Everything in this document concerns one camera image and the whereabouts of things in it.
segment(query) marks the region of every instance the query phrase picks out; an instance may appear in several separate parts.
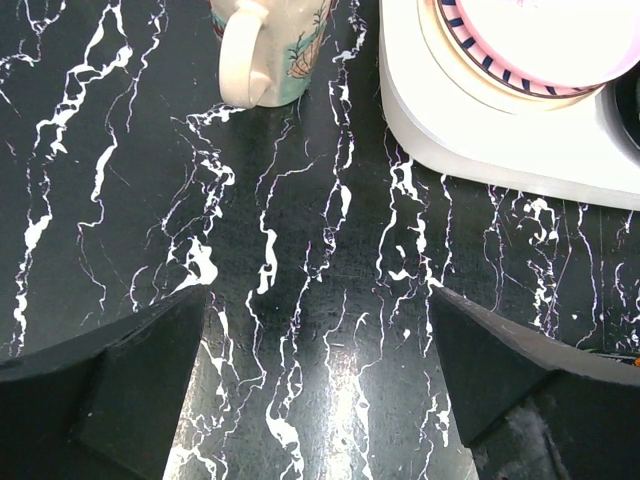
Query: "black marble countertop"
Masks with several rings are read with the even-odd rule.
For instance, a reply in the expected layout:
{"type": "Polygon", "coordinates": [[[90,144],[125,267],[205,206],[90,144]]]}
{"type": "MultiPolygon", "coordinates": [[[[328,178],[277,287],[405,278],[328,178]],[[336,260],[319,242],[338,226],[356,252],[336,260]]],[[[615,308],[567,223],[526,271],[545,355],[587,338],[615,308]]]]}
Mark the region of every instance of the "black marble countertop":
{"type": "Polygon", "coordinates": [[[474,478],[429,278],[640,349],[634,214],[414,164],[377,2],[339,1],[310,91],[272,110],[221,103],[204,0],[13,0],[0,24],[0,358],[210,285],[167,478],[474,478]]]}

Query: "pink bowl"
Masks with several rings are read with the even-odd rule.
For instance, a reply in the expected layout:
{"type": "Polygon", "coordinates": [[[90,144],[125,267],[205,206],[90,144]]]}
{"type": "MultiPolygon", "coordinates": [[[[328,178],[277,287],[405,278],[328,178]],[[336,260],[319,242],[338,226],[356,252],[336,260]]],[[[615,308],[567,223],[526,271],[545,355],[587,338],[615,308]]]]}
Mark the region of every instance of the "pink bowl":
{"type": "Polygon", "coordinates": [[[544,85],[588,87],[640,61],[638,0],[441,1],[489,55],[544,85]]]}

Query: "white mug handle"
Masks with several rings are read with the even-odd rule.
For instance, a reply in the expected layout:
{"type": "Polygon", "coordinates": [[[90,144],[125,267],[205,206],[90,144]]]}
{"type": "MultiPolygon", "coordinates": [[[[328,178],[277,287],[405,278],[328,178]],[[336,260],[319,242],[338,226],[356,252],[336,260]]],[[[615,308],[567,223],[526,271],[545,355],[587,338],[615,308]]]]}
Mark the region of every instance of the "white mug handle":
{"type": "Polygon", "coordinates": [[[220,50],[220,93],[222,100],[234,107],[253,108],[269,88],[271,80],[252,70],[258,34],[265,24],[268,10],[252,1],[236,3],[222,36],[220,50]]]}

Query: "white appliance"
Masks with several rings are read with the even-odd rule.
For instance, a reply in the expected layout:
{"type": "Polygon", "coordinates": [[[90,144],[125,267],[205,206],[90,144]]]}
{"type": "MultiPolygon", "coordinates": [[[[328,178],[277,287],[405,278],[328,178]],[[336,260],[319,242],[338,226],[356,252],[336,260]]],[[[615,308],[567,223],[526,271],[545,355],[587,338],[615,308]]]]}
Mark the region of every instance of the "white appliance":
{"type": "Polygon", "coordinates": [[[391,132],[428,168],[577,202],[640,210],[640,155],[606,95],[552,112],[512,115],[469,96],[441,70],[418,3],[380,0],[380,83],[391,132]]]}

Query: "mug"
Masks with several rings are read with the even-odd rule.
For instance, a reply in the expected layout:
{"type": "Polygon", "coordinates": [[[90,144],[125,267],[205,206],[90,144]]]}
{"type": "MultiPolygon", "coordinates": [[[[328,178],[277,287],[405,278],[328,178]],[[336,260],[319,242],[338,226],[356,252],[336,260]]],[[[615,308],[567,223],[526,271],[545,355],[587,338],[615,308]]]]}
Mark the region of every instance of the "mug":
{"type": "Polygon", "coordinates": [[[210,0],[222,100],[279,107],[309,86],[334,0],[210,0]]]}

